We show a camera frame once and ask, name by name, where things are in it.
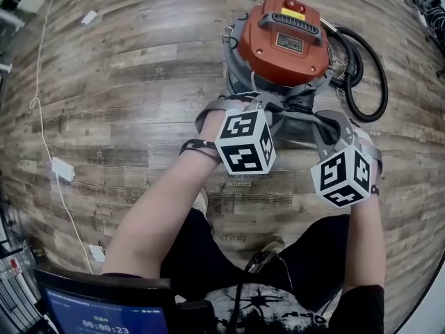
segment timer display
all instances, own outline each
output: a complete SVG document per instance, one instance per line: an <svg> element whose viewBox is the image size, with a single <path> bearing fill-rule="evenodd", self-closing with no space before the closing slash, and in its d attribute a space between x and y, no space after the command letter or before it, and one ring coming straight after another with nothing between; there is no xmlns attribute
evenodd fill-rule
<svg viewBox="0 0 445 334"><path fill-rule="evenodd" d="M168 334L162 308L108 304L46 291L64 334Z"/></svg>

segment black wristband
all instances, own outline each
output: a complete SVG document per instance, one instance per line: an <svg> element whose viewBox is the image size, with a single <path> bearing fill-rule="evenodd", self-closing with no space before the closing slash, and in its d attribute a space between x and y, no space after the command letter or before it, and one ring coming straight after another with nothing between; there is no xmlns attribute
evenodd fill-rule
<svg viewBox="0 0 445 334"><path fill-rule="evenodd" d="M181 151L179 152L179 154L181 154L185 150L191 150L191 151L196 151L196 152L205 154L206 156L210 157L211 159L213 159L214 161L216 161L218 163L221 162L220 157L212 156L211 154L208 154L207 152L199 150L200 148L210 148L212 150L217 150L214 142L201 140L200 138L192 138L191 140L186 141L182 145Z"/></svg>
<svg viewBox="0 0 445 334"><path fill-rule="evenodd" d="M371 186L371 194L377 194L377 197L380 194L380 191L378 190L378 188L375 186L375 184L373 186Z"/></svg>

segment person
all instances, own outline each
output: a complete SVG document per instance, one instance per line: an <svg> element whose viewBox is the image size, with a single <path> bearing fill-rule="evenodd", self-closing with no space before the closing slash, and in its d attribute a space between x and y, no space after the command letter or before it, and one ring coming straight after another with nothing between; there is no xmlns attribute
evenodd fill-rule
<svg viewBox="0 0 445 334"><path fill-rule="evenodd" d="M210 112L199 138L215 141L224 117ZM176 294L213 304L219 333L383 333L386 253L378 195L353 205L350 215L316 221L261 271L246 273L218 248L205 209L192 207L218 165L216 150L199 151L181 153L128 211L102 274L170 278ZM375 184L376 162L371 170ZM341 289L328 323L318 313Z"/></svg>

